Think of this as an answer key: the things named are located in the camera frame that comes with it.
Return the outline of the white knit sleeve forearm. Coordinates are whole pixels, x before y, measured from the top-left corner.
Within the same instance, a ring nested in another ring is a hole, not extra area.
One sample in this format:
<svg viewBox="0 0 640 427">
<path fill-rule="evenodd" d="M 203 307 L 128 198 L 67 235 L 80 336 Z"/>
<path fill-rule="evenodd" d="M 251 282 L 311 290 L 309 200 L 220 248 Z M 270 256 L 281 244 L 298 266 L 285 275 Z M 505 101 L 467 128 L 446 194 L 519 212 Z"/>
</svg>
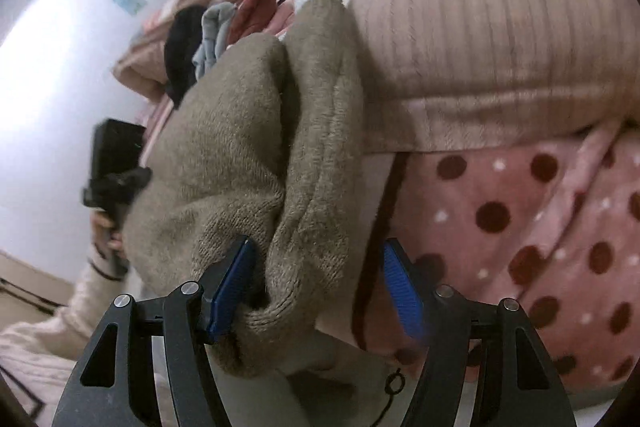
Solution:
<svg viewBox="0 0 640 427">
<path fill-rule="evenodd" d="M 70 373 L 115 297 L 138 297 L 134 269 L 118 277 L 93 249 L 65 306 L 38 323 L 17 322 L 1 331 L 1 375 L 28 417 L 50 426 Z"/>
</svg>

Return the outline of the person's left hand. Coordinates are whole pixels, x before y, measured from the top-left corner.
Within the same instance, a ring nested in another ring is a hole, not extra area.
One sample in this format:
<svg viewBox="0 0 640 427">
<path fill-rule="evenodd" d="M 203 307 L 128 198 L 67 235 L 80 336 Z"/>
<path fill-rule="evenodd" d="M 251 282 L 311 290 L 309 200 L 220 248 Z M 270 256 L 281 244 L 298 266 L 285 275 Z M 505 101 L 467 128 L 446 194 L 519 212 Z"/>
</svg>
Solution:
<svg viewBox="0 0 640 427">
<path fill-rule="evenodd" d="M 127 259 L 122 246 L 122 234 L 104 211 L 93 211 L 90 225 L 93 247 L 102 259 L 111 260 L 114 257 Z"/>
</svg>

